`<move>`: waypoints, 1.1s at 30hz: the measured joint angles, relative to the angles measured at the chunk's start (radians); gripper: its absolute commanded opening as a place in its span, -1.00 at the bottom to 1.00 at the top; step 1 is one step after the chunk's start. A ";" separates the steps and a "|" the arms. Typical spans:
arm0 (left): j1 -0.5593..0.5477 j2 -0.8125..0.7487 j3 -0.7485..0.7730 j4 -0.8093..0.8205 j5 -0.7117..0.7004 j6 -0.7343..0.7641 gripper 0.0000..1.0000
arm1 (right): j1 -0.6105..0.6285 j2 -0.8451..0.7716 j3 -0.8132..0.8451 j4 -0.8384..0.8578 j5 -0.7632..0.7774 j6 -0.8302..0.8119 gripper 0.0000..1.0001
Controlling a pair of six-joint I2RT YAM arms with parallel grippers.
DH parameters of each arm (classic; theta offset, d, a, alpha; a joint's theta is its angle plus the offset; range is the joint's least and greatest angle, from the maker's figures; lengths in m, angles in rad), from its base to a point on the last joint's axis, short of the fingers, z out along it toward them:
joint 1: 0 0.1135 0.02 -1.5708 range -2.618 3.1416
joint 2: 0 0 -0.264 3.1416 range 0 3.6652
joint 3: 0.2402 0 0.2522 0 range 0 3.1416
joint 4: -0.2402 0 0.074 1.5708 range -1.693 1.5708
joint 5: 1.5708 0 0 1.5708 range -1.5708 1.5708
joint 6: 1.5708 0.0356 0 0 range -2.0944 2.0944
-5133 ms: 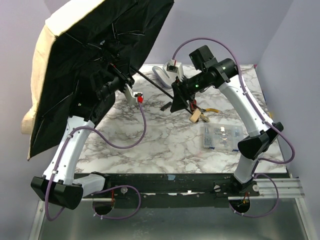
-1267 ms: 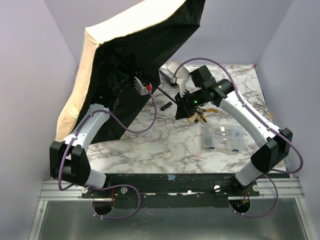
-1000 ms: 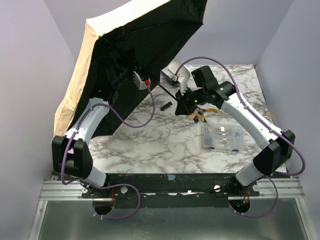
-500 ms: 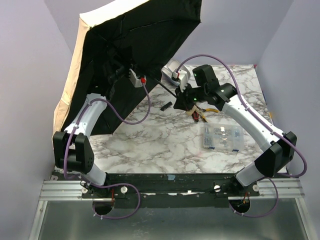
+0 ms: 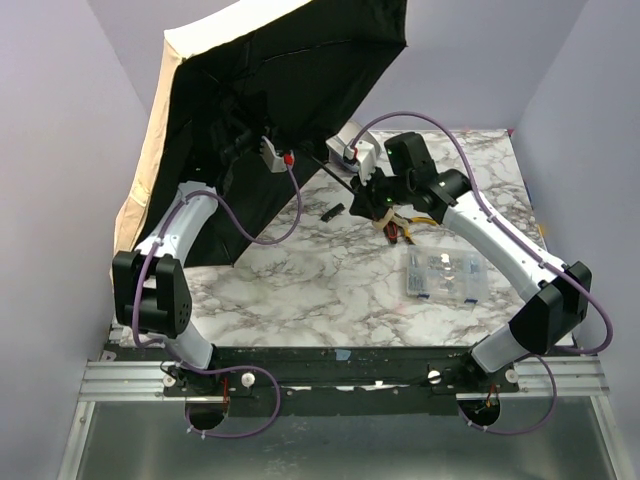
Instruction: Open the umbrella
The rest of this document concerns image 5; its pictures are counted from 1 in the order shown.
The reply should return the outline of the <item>beige umbrella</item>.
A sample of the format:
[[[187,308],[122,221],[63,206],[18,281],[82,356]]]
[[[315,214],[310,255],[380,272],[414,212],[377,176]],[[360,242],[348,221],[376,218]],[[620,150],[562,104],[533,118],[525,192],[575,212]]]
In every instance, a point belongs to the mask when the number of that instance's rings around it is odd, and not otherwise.
[[[179,184],[198,181],[227,208],[206,221],[186,263],[234,263],[318,171],[326,141],[405,48],[406,16],[403,1],[239,1],[166,31],[115,250],[132,250]],[[271,173],[262,136],[292,152],[294,166]]]

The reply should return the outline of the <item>purple umbrella case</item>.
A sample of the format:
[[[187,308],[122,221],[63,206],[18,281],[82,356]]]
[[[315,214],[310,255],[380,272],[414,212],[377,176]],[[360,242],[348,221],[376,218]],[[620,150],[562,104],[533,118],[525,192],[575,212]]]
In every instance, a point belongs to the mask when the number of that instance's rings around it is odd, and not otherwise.
[[[365,131],[360,134],[360,130],[362,127],[355,121],[348,121],[341,130],[334,136],[338,136],[341,140],[343,140],[348,146],[355,147],[356,143],[365,135],[370,134],[369,131]]]

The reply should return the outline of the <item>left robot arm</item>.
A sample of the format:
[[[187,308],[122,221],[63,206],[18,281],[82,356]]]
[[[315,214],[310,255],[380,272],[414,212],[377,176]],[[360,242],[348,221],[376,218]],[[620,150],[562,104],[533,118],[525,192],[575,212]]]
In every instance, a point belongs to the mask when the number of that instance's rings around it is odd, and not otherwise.
[[[121,250],[112,260],[116,321],[201,370],[212,367],[214,346],[191,321],[192,297],[183,267],[218,208],[215,194],[215,188],[202,182],[181,183],[152,232],[134,250]]]

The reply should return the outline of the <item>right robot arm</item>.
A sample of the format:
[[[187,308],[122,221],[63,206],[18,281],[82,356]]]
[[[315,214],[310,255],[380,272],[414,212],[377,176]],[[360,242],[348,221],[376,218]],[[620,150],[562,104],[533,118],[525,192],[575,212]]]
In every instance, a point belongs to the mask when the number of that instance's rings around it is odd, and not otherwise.
[[[585,318],[592,274],[538,247],[475,195],[457,169],[437,170],[423,137],[392,137],[378,147],[359,140],[344,151],[356,165],[350,212],[388,221],[394,206],[410,205],[463,237],[515,288],[523,307],[503,327],[474,345],[466,370],[484,376],[528,354],[546,354]]]

